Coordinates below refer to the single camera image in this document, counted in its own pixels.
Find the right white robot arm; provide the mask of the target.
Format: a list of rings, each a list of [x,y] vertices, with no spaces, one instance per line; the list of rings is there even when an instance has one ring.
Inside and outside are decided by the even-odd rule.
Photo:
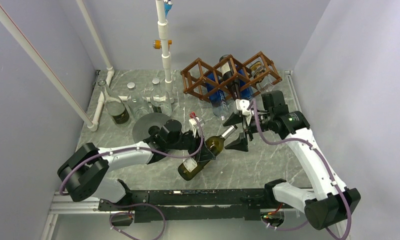
[[[279,90],[261,94],[263,110],[255,99],[237,99],[233,113],[224,126],[241,124],[243,132],[226,148],[247,152],[253,134],[271,146],[287,144],[299,160],[313,191],[295,187],[284,179],[265,184],[264,203],[274,208],[289,205],[305,214],[307,223],[316,230],[346,221],[345,234],[351,227],[351,215],[361,196],[357,189],[348,188],[335,173],[320,151],[310,124],[302,112],[290,111]]]

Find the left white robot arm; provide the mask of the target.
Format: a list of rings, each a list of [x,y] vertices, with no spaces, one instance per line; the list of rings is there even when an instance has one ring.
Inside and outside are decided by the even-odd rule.
[[[172,150],[187,151],[185,157],[206,162],[216,159],[206,144],[203,134],[204,121],[198,116],[189,120],[191,129],[182,132],[179,121],[170,119],[161,127],[152,126],[144,140],[127,146],[100,148],[89,142],[80,147],[58,169],[62,181],[59,193],[70,196],[74,202],[89,197],[107,197],[119,210],[130,206],[131,195],[121,180],[107,181],[108,172],[133,165],[156,163],[171,157]]]

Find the short clear glass bottle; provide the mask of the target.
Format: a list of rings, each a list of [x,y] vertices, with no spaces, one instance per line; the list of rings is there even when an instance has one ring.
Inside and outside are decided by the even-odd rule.
[[[172,107],[169,93],[161,88],[160,83],[158,78],[152,80],[153,89],[150,93],[152,110],[155,113],[162,113],[170,116],[172,114]]]

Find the dark green wine bottle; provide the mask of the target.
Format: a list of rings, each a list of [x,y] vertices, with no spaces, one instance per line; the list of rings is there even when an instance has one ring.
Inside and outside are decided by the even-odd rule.
[[[186,180],[190,181],[197,175],[204,167],[223,151],[224,142],[230,135],[237,130],[237,126],[232,125],[227,128],[221,135],[209,137],[203,144],[201,151],[194,157],[186,158],[178,167],[178,173]]]

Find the tall clear glass bottle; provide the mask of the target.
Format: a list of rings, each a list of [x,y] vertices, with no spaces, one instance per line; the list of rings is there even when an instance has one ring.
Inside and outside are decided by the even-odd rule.
[[[130,114],[119,96],[110,89],[105,79],[98,80],[98,86],[101,87],[101,91],[104,97],[104,106],[107,113],[111,116],[113,122],[117,126],[125,126],[130,123]]]

